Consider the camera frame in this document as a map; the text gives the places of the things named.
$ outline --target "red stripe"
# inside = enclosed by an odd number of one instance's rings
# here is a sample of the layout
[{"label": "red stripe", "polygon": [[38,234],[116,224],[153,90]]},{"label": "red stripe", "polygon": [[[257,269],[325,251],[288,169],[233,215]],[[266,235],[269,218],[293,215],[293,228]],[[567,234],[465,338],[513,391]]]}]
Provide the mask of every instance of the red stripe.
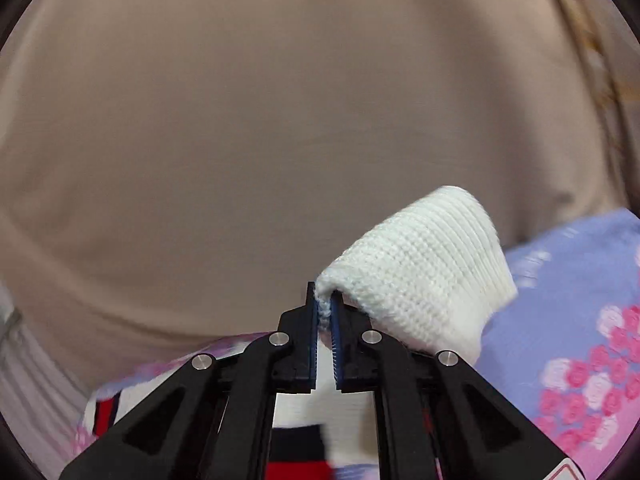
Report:
[{"label": "red stripe", "polygon": [[114,409],[114,399],[98,400],[95,403],[94,435],[103,436],[110,426],[111,412]]},{"label": "red stripe", "polygon": [[269,462],[264,480],[332,480],[327,462]]}]

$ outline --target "white knitted cloth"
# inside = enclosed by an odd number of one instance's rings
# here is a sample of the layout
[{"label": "white knitted cloth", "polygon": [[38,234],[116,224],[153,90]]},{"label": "white knitted cloth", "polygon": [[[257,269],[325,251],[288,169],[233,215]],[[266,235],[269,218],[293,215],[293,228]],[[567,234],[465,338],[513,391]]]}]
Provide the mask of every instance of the white knitted cloth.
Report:
[{"label": "white knitted cloth", "polygon": [[470,364],[487,320],[517,295],[491,219],[459,187],[411,204],[329,265],[316,280],[322,317],[334,290],[411,348]]}]

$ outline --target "silver bolt head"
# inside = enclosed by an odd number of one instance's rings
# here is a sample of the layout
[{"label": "silver bolt head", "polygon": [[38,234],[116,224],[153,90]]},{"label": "silver bolt head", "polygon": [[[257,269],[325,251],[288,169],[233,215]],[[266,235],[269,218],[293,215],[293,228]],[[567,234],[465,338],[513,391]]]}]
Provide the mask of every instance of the silver bolt head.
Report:
[{"label": "silver bolt head", "polygon": [[451,350],[445,350],[444,352],[440,352],[438,354],[438,361],[440,361],[445,366],[455,366],[460,361],[458,354],[452,352]]},{"label": "silver bolt head", "polygon": [[213,364],[213,359],[210,355],[198,354],[191,360],[191,366],[196,370],[206,370]]},{"label": "silver bolt head", "polygon": [[289,334],[284,332],[274,332],[269,336],[269,343],[274,346],[283,346],[289,342]]},{"label": "silver bolt head", "polygon": [[367,330],[362,333],[362,340],[370,345],[375,345],[382,341],[382,334],[377,330]]}]

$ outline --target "pink flower pattern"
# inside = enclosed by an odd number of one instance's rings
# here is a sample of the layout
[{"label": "pink flower pattern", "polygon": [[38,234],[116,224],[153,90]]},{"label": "pink flower pattern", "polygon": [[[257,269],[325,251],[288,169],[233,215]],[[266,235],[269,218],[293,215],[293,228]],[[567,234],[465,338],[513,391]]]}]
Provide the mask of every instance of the pink flower pattern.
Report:
[{"label": "pink flower pattern", "polygon": [[602,417],[600,415],[590,415],[585,418],[581,429],[582,440],[584,442],[590,442],[593,440],[601,423]]},{"label": "pink flower pattern", "polygon": [[626,330],[619,326],[611,329],[611,337],[609,338],[609,348],[614,352],[622,353],[628,347],[628,339],[626,338]]},{"label": "pink flower pattern", "polygon": [[609,393],[604,397],[602,403],[602,413],[605,415],[613,415],[620,411],[622,407],[622,390],[618,388],[612,388]]},{"label": "pink flower pattern", "polygon": [[640,396],[640,373],[629,375],[625,386],[625,395],[629,400],[635,400]]},{"label": "pink flower pattern", "polygon": [[578,430],[566,430],[556,440],[556,445],[567,455],[574,453],[582,442],[582,434]]},{"label": "pink flower pattern", "polygon": [[580,394],[568,394],[564,402],[564,411],[562,412],[562,423],[566,426],[575,424],[583,420],[587,413],[587,403]]},{"label": "pink flower pattern", "polygon": [[572,388],[584,386],[589,378],[589,365],[582,361],[571,361],[571,367],[566,373],[566,381]]},{"label": "pink flower pattern", "polygon": [[602,419],[600,427],[596,432],[596,436],[593,437],[591,445],[598,451],[605,449],[612,437],[618,432],[620,425],[615,415],[606,416]]},{"label": "pink flower pattern", "polygon": [[607,339],[611,337],[611,330],[617,326],[624,326],[625,320],[622,312],[615,305],[607,305],[600,311],[600,317],[596,323],[596,330]]},{"label": "pink flower pattern", "polygon": [[621,357],[619,359],[613,359],[610,366],[611,371],[609,373],[609,377],[611,378],[611,382],[615,384],[625,382],[626,373],[629,370],[629,363]]},{"label": "pink flower pattern", "polygon": [[562,395],[553,390],[543,390],[540,396],[540,413],[543,415],[553,415],[562,404]]},{"label": "pink flower pattern", "polygon": [[640,363],[640,339],[637,337],[629,339],[629,360],[633,363]]},{"label": "pink flower pattern", "polygon": [[625,330],[632,334],[638,333],[640,324],[640,308],[632,306],[622,311],[622,319],[625,321]]},{"label": "pink flower pattern", "polygon": [[604,345],[595,346],[589,352],[589,362],[591,363],[591,368],[593,368],[597,372],[603,371],[609,365],[609,361],[609,351]]},{"label": "pink flower pattern", "polygon": [[589,377],[582,394],[592,410],[601,410],[604,398],[612,387],[609,375],[606,372],[600,372]]}]

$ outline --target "white fabric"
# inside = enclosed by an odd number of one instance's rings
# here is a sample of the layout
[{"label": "white fabric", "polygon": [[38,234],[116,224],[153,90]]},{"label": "white fabric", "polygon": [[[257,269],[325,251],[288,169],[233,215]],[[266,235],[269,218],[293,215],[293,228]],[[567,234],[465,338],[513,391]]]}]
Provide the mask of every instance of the white fabric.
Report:
[{"label": "white fabric", "polygon": [[[0,345],[0,413],[48,480],[71,460],[89,394],[42,349],[21,319]],[[0,478],[4,479],[2,470]]]},{"label": "white fabric", "polygon": [[14,302],[6,287],[0,282],[0,343],[4,339],[4,334],[9,330],[14,314]]},{"label": "white fabric", "polygon": [[517,294],[491,219],[459,187],[442,187],[367,232],[316,280],[323,317],[340,290],[415,349],[473,364],[491,314]]},{"label": "white fabric", "polygon": [[276,396],[274,428],[320,424],[332,467],[377,464],[378,440],[372,392],[343,394],[335,387],[332,352],[318,341],[316,389],[309,395]]}]

